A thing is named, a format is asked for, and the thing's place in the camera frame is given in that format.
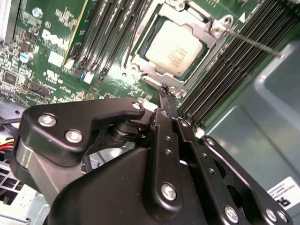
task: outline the red wire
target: red wire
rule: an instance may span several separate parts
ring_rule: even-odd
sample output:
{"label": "red wire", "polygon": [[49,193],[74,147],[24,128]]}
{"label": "red wire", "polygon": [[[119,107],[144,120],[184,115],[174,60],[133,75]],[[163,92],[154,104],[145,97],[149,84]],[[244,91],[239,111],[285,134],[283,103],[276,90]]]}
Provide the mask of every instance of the red wire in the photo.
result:
{"label": "red wire", "polygon": [[3,145],[0,147],[0,151],[2,151],[4,149],[13,149],[13,146],[12,145]]}

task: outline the sticker label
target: sticker label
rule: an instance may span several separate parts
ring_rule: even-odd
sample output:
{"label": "sticker label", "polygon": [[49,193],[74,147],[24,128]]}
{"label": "sticker label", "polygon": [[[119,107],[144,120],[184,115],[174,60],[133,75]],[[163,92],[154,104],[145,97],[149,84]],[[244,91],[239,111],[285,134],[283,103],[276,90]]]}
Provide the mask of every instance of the sticker label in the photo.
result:
{"label": "sticker label", "polygon": [[57,54],[54,51],[50,52],[48,62],[56,65],[57,67],[61,67],[64,61],[64,57],[62,55]]}
{"label": "sticker label", "polygon": [[300,203],[300,187],[292,177],[284,179],[268,191],[268,194],[284,209]]}

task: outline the capacitor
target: capacitor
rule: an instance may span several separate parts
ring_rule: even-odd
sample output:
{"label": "capacitor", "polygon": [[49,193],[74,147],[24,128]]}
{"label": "capacitor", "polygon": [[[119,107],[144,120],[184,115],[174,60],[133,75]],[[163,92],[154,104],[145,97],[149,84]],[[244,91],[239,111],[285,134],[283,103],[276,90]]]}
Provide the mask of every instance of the capacitor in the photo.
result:
{"label": "capacitor", "polygon": [[32,10],[32,15],[35,17],[35,18],[42,18],[43,16],[43,11],[40,9],[40,8],[34,8]]}
{"label": "capacitor", "polygon": [[24,52],[20,54],[20,61],[22,63],[29,63],[33,60],[33,54],[31,52]]}

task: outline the screw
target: screw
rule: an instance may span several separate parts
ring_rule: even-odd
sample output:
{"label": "screw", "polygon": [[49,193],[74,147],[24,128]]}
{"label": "screw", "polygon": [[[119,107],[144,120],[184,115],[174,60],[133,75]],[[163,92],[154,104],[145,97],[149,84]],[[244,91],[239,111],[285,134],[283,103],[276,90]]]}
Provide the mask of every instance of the screw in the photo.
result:
{"label": "screw", "polygon": [[266,213],[267,213],[268,217],[270,218],[270,220],[272,220],[273,222],[277,221],[276,216],[272,210],[266,209]]}
{"label": "screw", "polygon": [[215,145],[215,143],[212,141],[212,139],[208,138],[208,139],[206,139],[206,140],[207,140],[207,142],[208,142],[210,145]]}
{"label": "screw", "polygon": [[43,12],[40,8],[34,8],[32,10],[32,15],[35,17],[35,18],[41,18],[43,16]]}
{"label": "screw", "polygon": [[231,222],[236,224],[239,221],[238,214],[236,213],[236,211],[232,207],[225,206],[224,210],[225,210],[225,213],[226,213],[228,219]]}
{"label": "screw", "polygon": [[277,214],[280,216],[280,218],[283,219],[283,221],[285,221],[287,223],[287,218],[285,216],[285,214],[282,211],[277,211]]}
{"label": "screw", "polygon": [[82,134],[77,130],[67,131],[65,137],[71,143],[79,143],[83,140]]}
{"label": "screw", "polygon": [[138,103],[136,103],[136,102],[132,103],[132,106],[133,106],[135,109],[141,109],[141,108],[142,108],[142,107],[141,107]]}
{"label": "screw", "polygon": [[182,124],[184,127],[188,127],[188,123],[185,122],[184,120],[181,121],[181,124]]}
{"label": "screw", "polygon": [[171,155],[172,155],[172,152],[171,152],[171,150],[169,150],[169,149],[166,149],[166,150],[165,150],[165,153],[166,153],[167,156],[171,156]]}
{"label": "screw", "polygon": [[161,192],[163,193],[163,196],[170,201],[175,200],[176,198],[176,191],[171,185],[169,184],[163,184],[161,186]]}
{"label": "screw", "polygon": [[161,114],[163,114],[165,117],[168,117],[168,113],[165,110],[160,111]]}
{"label": "screw", "polygon": [[50,115],[42,115],[38,118],[38,122],[44,127],[53,127],[56,124],[56,119]]}
{"label": "screw", "polygon": [[172,141],[172,139],[171,139],[169,136],[166,136],[166,137],[165,137],[165,140],[166,140],[167,142],[171,142],[171,141]]}

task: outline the yellow wire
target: yellow wire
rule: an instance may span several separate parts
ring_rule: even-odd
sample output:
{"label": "yellow wire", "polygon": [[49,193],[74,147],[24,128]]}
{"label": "yellow wire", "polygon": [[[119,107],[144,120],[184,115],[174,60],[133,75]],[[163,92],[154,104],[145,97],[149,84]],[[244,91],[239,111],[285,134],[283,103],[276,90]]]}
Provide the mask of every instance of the yellow wire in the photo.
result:
{"label": "yellow wire", "polygon": [[14,139],[12,138],[12,139],[9,139],[9,140],[7,140],[7,141],[1,142],[1,143],[0,143],[0,146],[6,145],[6,144],[9,144],[9,143],[13,143],[13,142],[14,142]]}

